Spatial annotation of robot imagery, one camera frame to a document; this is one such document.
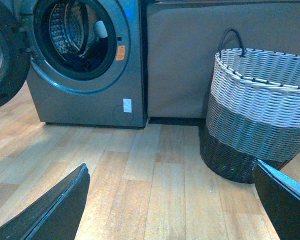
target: black wicker base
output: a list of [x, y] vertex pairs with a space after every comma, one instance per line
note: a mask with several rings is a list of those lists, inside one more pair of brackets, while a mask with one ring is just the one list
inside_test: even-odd
[[[205, 125], [200, 127], [200, 154], [208, 168], [221, 177], [238, 183], [254, 183], [253, 169], [257, 159], [221, 143], [210, 135]], [[290, 162], [290, 160], [285, 162], [260, 160], [277, 170]]]

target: basket handle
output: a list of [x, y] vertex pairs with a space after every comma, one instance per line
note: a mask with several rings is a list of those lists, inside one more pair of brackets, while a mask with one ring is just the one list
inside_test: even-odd
[[235, 33], [235, 35], [236, 35], [236, 37], [239, 41], [239, 46], [242, 49], [242, 53], [241, 53], [240, 57], [243, 57], [246, 54], [246, 51], [245, 51], [245, 47], [244, 47], [244, 44], [242, 42], [242, 38], [241, 38], [239, 32], [234, 28], [228, 28], [227, 30], [225, 30], [225, 32], [224, 32], [224, 34], [223, 34], [223, 36], [222, 36], [222, 38], [220, 39], [220, 42], [219, 42], [219, 47], [218, 47], [219, 58], [221, 59], [221, 50], [222, 50], [222, 47], [224, 45], [224, 41], [226, 39], [226, 36], [228, 35], [229, 32], [234, 32]]

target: washing machine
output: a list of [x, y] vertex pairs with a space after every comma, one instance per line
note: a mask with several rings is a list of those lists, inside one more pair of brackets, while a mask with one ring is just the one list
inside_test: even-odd
[[138, 0], [0, 0], [0, 106], [27, 77], [42, 122], [143, 128], [142, 8]]

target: white label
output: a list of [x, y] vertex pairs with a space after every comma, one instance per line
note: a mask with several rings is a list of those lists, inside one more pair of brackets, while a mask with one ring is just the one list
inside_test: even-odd
[[128, 98], [123, 99], [123, 111], [125, 113], [132, 113], [132, 100]]

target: woven basket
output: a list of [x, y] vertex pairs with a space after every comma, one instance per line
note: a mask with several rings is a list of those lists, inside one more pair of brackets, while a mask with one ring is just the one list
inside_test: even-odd
[[[230, 31], [240, 48], [221, 50]], [[205, 127], [204, 162], [222, 177], [253, 183], [257, 159], [283, 168], [300, 152], [300, 56], [244, 48], [227, 29]]]

